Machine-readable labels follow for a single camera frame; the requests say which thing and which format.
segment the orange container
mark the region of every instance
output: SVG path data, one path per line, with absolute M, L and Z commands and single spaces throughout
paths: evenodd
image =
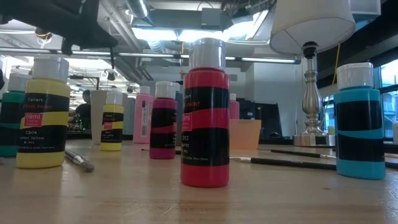
M 256 150 L 259 146 L 261 120 L 230 119 L 229 149 Z

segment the table lamp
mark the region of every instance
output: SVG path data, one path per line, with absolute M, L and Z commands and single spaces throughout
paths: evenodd
M 328 50 L 348 39 L 355 31 L 349 0 L 278 0 L 270 47 L 279 54 L 303 54 L 307 89 L 303 111 L 306 130 L 294 136 L 295 146 L 334 146 L 335 136 L 319 128 L 322 98 L 317 87 L 317 52 Z

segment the yellow paint bottle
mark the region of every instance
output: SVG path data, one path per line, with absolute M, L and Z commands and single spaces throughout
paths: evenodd
M 63 163 L 70 96 L 68 70 L 65 59 L 35 58 L 22 109 L 18 168 L 39 169 Z
M 107 92 L 102 120 L 101 151 L 122 149 L 123 116 L 123 94 L 116 91 Z

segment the wooden table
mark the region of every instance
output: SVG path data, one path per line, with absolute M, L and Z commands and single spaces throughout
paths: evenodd
M 148 145 L 123 144 L 122 152 L 101 152 L 91 141 L 68 141 L 67 149 L 96 166 L 93 173 L 68 161 L 22 170 L 6 159 L 0 166 L 0 223 L 398 223 L 398 171 L 372 181 L 231 161 L 227 187 L 199 189 L 180 183 L 180 156 L 150 160 L 141 151 Z M 294 148 L 261 146 L 231 155 L 333 163 L 270 149 Z

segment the black label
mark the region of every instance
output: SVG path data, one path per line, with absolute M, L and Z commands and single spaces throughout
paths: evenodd
M 122 113 L 104 112 L 102 116 L 102 124 L 123 121 L 123 117 L 124 115 Z
M 0 146 L 16 146 L 19 128 L 6 128 L 0 126 Z
M 175 132 L 177 124 L 175 117 L 177 110 L 169 108 L 153 108 L 150 147 L 156 149 L 173 149 L 175 148 Z
M 3 102 L 1 104 L 0 123 L 21 123 L 23 103 Z
M 339 131 L 365 131 L 382 128 L 379 101 L 350 101 L 336 104 Z
M 229 108 L 229 90 L 217 87 L 185 89 L 184 113 L 212 108 Z
M 336 155 L 350 161 L 384 161 L 383 139 L 352 138 L 339 134 Z
M 195 166 L 229 164 L 229 131 L 203 128 L 182 133 L 182 163 Z
M 123 129 L 110 129 L 101 132 L 101 142 L 121 143 L 123 139 Z
M 67 127 L 49 125 L 19 131 L 18 152 L 62 152 L 65 150 Z
M 23 113 L 69 111 L 69 97 L 43 93 L 26 93 Z
M 152 128 L 161 128 L 174 125 L 177 110 L 167 108 L 152 109 Z

